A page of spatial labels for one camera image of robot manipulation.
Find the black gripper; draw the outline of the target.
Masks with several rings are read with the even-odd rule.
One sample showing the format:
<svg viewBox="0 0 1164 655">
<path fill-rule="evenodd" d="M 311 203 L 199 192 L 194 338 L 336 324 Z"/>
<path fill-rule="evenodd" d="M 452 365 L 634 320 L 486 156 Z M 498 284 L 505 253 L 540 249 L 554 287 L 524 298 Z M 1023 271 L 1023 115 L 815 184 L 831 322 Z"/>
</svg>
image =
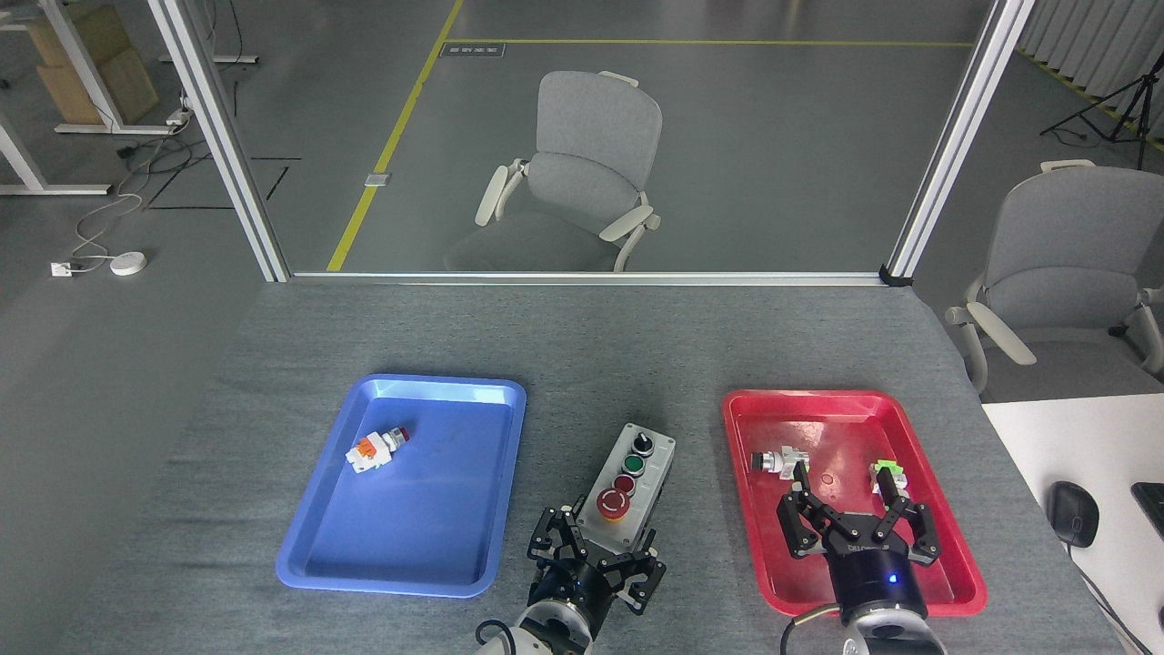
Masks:
<svg viewBox="0 0 1164 655">
<path fill-rule="evenodd" d="M 903 494 L 890 471 L 878 471 L 878 494 L 886 513 L 873 528 L 873 540 L 868 535 L 851 540 L 847 531 L 828 528 L 838 525 L 842 517 L 811 493 L 803 461 L 794 465 L 792 476 L 790 491 L 782 494 L 775 510 L 778 522 L 793 558 L 822 554 L 819 539 L 828 529 L 828 576 L 840 621 L 852 622 L 873 610 L 907 610 L 925 619 L 927 601 L 909 561 L 931 567 L 939 558 L 939 539 L 930 534 L 935 524 L 927 503 Z M 890 536 L 902 517 L 913 532 L 909 547 L 904 539 Z"/>
<path fill-rule="evenodd" d="M 532 606 L 573 610 L 587 638 L 597 638 L 615 597 L 641 615 L 667 572 L 652 547 L 656 531 L 646 532 L 643 548 L 587 562 L 592 544 L 582 534 L 575 507 L 547 507 L 528 537 L 527 556 L 540 578 L 532 584 Z"/>
</svg>

